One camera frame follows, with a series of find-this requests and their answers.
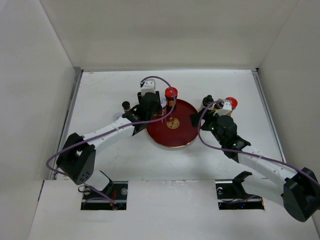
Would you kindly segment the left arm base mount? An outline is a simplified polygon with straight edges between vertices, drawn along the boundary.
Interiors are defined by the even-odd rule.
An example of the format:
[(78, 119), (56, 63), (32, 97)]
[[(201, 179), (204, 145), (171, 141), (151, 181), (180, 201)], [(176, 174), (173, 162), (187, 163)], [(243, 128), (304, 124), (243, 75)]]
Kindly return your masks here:
[(80, 209), (82, 211), (125, 211), (129, 182), (113, 181), (106, 174), (108, 184), (103, 190), (93, 190), (87, 184), (80, 185), (78, 192), (82, 194)]

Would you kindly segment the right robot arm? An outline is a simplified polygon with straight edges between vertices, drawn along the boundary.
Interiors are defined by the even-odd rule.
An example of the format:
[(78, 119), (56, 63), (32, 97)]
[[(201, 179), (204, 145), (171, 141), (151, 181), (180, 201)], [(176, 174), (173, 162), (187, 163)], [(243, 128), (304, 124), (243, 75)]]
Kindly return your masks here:
[(220, 144), (220, 150), (236, 163), (247, 166), (271, 181), (256, 180), (244, 171), (232, 181), (232, 192), (238, 198), (258, 195), (284, 207), (299, 222), (306, 222), (320, 209), (320, 183), (307, 167), (298, 169), (285, 162), (271, 159), (240, 137), (232, 117), (202, 110), (191, 114), (191, 124), (198, 131), (209, 131)]

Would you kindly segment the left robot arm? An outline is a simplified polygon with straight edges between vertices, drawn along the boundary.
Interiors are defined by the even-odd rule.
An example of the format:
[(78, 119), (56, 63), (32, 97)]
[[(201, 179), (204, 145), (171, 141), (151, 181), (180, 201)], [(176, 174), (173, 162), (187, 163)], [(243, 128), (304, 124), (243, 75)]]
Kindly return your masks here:
[(111, 182), (102, 171), (95, 169), (96, 156), (118, 141), (132, 137), (147, 128), (145, 121), (152, 120), (153, 116), (162, 111), (160, 93), (139, 92), (138, 104), (125, 112), (113, 123), (92, 133), (79, 135), (71, 134), (63, 149), (77, 145), (61, 153), (56, 161), (62, 170), (76, 185), (87, 184), (95, 188), (100, 199), (108, 199), (112, 195)]

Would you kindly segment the white-lid jar with red label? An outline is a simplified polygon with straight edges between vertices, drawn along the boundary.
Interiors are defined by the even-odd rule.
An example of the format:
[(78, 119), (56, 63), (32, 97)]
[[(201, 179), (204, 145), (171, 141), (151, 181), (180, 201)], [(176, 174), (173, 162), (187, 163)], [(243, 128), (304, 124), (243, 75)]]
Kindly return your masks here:
[(160, 99), (160, 105), (161, 105), (161, 112), (159, 113), (160, 117), (163, 117), (167, 113), (167, 99), (161, 98)]

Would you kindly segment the black-cap white bottle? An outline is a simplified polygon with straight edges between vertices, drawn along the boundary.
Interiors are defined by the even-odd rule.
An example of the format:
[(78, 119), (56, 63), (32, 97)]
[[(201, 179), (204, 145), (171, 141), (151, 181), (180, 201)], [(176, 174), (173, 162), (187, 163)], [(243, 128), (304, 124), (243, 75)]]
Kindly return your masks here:
[(207, 95), (202, 99), (199, 111), (201, 111), (202, 109), (205, 109), (208, 105), (210, 105), (212, 102), (214, 101), (212, 95)]

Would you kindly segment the small black-cap spice bottle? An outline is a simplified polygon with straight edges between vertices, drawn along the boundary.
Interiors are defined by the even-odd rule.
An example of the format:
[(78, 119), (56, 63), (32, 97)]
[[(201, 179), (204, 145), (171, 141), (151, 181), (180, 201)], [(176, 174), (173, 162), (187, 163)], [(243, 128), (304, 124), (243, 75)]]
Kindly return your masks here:
[(129, 101), (124, 101), (122, 104), (121, 104), (122, 108), (123, 108), (123, 111), (126, 113), (128, 111), (130, 111), (131, 109), (131, 104)]

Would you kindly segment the beige-cap dark sauce bottle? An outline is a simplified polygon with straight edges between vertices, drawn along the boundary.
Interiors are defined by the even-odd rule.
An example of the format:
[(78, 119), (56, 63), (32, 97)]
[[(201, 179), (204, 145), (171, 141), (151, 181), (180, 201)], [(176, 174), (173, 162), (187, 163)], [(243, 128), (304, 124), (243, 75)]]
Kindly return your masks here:
[(224, 106), (224, 101), (221, 98), (219, 98), (212, 109), (214, 111), (218, 111), (218, 110), (222, 109), (223, 106)]

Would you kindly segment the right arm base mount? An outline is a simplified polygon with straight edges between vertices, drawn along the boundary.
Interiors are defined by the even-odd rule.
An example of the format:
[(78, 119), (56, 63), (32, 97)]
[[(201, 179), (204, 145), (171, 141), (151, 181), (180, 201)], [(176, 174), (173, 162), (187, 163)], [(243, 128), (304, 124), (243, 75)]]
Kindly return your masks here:
[(252, 175), (243, 171), (233, 179), (215, 181), (219, 210), (264, 210), (263, 199), (254, 194), (248, 194), (242, 183)]

